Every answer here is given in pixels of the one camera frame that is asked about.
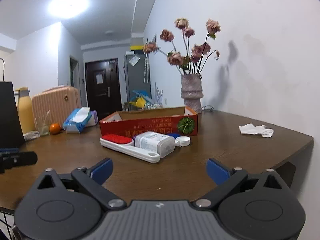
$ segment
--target wooden table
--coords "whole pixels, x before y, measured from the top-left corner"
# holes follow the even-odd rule
[[[45,168],[57,173],[90,167],[105,157],[112,159],[114,171],[104,186],[127,203],[132,199],[194,200],[215,187],[207,176],[205,163],[215,158],[228,167],[242,167],[250,173],[277,168],[293,155],[313,145],[311,136],[276,125],[271,138],[241,135],[239,125],[264,122],[214,111],[199,115],[198,136],[189,147],[176,148],[159,163],[145,161],[109,150],[100,145],[99,126],[82,134],[51,135],[28,142],[22,150],[38,154],[36,165],[17,167],[0,174],[0,206],[14,210],[17,203]]]

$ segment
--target cardboard box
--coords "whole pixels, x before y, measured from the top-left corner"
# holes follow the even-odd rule
[[[197,135],[198,115],[187,106],[154,110],[114,112],[100,122],[101,134],[133,137],[146,131]]]

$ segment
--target refrigerator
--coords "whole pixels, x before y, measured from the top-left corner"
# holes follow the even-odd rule
[[[144,90],[147,92],[148,96],[151,97],[151,86],[150,86],[150,75],[146,78],[146,82],[144,83],[144,60],[145,55],[139,54],[137,55],[140,57],[139,61],[132,66],[129,62],[134,54],[126,54],[124,56],[124,72],[125,72],[125,84],[127,87],[127,100],[128,102],[131,101],[131,98],[136,97],[137,95],[133,92],[133,90]],[[138,108],[129,104],[128,105],[129,111],[136,111]]]

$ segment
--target pink suitcase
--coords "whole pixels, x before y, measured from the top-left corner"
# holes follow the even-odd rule
[[[61,127],[72,111],[81,107],[79,91],[71,86],[54,87],[32,98],[34,118],[44,119],[50,110],[49,122],[58,123]]]

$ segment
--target white bottle cap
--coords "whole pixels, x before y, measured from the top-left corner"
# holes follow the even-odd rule
[[[179,136],[175,139],[175,145],[178,147],[188,146],[190,144],[190,137]]]

